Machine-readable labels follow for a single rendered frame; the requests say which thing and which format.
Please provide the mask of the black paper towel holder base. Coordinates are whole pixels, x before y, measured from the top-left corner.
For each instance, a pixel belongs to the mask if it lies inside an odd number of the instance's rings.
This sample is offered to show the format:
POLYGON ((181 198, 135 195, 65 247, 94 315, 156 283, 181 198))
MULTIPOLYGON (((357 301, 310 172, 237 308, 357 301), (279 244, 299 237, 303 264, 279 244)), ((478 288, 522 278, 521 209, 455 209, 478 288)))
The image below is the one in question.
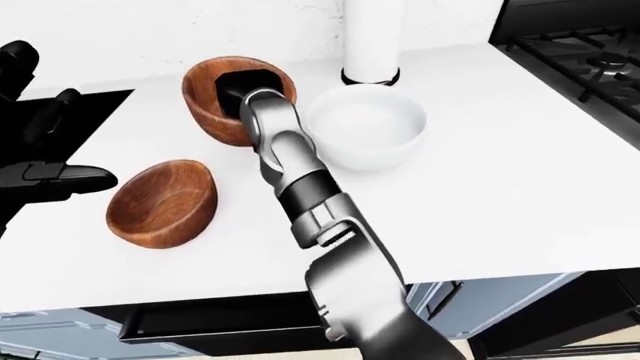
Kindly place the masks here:
POLYGON ((394 73, 371 69, 349 72, 346 68, 342 68, 340 79, 346 86, 361 84, 394 86, 400 79, 400 75, 400 68, 396 68, 394 73))

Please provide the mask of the large wooden bowl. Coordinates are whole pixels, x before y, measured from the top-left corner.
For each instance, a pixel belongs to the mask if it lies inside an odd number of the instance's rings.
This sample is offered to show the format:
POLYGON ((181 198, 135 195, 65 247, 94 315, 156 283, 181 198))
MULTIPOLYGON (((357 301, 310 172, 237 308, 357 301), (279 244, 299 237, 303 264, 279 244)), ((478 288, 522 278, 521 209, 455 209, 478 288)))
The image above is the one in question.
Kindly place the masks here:
POLYGON ((218 103, 215 80, 230 71, 266 69, 277 74, 283 83, 286 98, 297 100, 293 80, 275 65, 245 56, 221 56, 199 62, 182 79, 184 101, 197 124, 210 137, 230 146, 247 147, 251 142, 239 120, 224 116, 218 103))

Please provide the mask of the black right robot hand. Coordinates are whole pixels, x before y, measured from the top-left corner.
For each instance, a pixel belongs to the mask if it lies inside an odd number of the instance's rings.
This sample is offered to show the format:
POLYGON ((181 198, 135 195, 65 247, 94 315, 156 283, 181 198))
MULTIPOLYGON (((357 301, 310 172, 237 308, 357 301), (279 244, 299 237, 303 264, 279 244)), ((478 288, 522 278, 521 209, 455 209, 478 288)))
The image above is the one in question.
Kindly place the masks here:
POLYGON ((215 87, 222 113, 227 118, 235 120, 239 120, 240 104, 249 92, 260 88, 271 88, 284 93, 280 77, 266 69, 230 71, 221 74, 215 80, 215 87))

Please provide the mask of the black gas stove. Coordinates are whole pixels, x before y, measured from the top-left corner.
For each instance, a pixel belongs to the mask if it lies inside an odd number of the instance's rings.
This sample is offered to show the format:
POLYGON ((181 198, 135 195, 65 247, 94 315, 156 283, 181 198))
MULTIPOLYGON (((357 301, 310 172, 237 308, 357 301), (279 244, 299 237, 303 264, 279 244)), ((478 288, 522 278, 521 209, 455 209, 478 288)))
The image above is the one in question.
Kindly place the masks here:
POLYGON ((640 0, 504 0, 489 43, 640 151, 640 0))

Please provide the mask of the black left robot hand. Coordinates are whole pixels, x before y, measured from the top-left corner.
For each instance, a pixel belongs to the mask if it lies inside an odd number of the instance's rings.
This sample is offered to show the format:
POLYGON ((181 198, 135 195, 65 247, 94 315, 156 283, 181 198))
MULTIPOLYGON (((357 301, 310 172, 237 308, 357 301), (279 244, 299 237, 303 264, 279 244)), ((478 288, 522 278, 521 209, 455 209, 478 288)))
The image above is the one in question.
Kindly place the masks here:
POLYGON ((114 188, 117 177, 68 160, 107 118, 76 89, 20 101, 35 78, 38 51, 27 41, 0 46, 0 236, 30 203, 68 200, 114 188))

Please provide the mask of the white ceramic bowl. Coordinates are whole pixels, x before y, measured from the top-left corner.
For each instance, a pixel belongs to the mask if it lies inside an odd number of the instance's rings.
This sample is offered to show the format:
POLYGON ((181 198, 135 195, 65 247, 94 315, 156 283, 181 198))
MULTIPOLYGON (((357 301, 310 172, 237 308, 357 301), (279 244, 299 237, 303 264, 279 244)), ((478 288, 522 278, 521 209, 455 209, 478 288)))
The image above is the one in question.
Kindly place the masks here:
POLYGON ((427 113, 405 92, 359 84, 323 92, 302 122, 324 161, 370 172, 397 167, 412 155, 426 134, 427 113))

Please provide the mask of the black sink basin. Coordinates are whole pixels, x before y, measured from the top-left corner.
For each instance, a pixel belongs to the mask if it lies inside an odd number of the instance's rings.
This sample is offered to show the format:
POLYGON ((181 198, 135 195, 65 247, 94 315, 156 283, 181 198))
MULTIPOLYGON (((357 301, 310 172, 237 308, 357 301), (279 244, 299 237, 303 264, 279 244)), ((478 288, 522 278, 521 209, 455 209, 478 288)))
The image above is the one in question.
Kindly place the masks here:
POLYGON ((82 94, 65 89, 54 98, 13 105, 6 155, 14 161, 66 161, 132 94, 131 89, 82 94))

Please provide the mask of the grey base cabinet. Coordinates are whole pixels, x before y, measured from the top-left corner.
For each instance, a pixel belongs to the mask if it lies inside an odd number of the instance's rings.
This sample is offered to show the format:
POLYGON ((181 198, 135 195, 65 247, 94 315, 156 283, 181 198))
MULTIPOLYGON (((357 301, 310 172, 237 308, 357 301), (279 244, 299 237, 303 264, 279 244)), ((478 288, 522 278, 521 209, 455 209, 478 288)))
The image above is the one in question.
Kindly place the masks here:
POLYGON ((199 356, 173 343, 125 344, 121 325, 81 309, 0 313, 0 355, 35 360, 145 360, 199 356))

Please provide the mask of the grey cabinet door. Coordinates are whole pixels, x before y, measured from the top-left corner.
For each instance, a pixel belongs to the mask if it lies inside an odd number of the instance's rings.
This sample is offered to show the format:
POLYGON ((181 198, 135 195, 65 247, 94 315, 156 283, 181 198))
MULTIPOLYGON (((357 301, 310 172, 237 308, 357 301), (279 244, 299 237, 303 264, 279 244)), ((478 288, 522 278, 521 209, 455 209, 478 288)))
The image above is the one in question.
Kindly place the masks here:
POLYGON ((463 281, 464 285, 434 319, 424 310, 428 296, 441 282, 413 284, 406 301, 410 308, 434 329, 450 339, 466 339, 527 307, 531 303, 574 281, 582 272, 484 278, 463 281))

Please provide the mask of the black dishwasher front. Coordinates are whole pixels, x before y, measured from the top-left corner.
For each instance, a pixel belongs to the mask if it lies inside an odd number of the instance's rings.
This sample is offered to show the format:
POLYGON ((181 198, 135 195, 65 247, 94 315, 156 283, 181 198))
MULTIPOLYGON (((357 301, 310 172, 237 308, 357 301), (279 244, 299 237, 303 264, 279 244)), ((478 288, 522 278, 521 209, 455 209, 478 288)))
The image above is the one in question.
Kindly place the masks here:
POLYGON ((85 307, 126 344, 172 343, 207 356, 352 348, 328 341, 306 292, 85 307))

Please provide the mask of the white paper towel roll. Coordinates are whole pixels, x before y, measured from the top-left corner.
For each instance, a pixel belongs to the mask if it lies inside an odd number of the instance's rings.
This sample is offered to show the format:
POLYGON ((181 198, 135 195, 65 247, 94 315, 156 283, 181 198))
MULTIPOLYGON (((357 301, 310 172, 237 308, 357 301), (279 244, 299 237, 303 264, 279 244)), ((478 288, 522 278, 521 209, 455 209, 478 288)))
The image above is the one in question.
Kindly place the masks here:
POLYGON ((343 0, 343 68, 394 73, 405 8, 405 0, 343 0))

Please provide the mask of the small wooden bowl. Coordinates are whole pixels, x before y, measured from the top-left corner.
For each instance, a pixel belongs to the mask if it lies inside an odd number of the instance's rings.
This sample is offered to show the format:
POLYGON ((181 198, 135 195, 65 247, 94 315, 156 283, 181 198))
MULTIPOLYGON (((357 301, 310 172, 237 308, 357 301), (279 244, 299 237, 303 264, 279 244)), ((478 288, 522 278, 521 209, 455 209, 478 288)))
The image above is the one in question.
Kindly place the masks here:
POLYGON ((171 160, 143 170, 114 194, 109 230, 142 248, 168 249, 195 239, 218 206, 211 171, 199 161, 171 160))

